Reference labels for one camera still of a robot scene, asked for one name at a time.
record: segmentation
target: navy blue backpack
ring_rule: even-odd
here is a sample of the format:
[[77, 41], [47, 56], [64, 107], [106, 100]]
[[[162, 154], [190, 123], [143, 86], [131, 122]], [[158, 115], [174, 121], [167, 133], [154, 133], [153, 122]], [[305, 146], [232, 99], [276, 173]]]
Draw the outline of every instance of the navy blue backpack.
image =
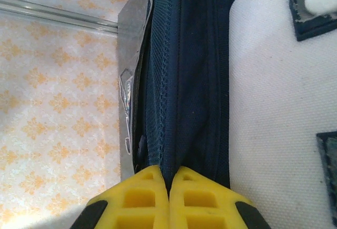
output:
[[149, 0], [133, 84], [135, 172], [180, 166], [229, 178], [229, 12], [234, 0]]

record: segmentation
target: patterned floor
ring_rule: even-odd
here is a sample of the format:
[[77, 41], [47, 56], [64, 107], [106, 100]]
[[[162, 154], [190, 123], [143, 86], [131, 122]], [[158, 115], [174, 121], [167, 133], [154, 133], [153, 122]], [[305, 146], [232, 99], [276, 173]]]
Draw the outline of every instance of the patterned floor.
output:
[[120, 181], [116, 37], [0, 14], [0, 228], [69, 228]]

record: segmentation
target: metal strip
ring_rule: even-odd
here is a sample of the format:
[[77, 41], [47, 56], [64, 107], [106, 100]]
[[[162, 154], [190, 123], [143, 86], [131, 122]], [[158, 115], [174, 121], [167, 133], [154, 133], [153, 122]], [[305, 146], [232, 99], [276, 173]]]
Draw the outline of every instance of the metal strip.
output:
[[118, 32], [116, 22], [45, 5], [34, 4], [23, 0], [0, 0], [0, 10], [70, 25], [83, 26], [99, 31], [110, 33]]

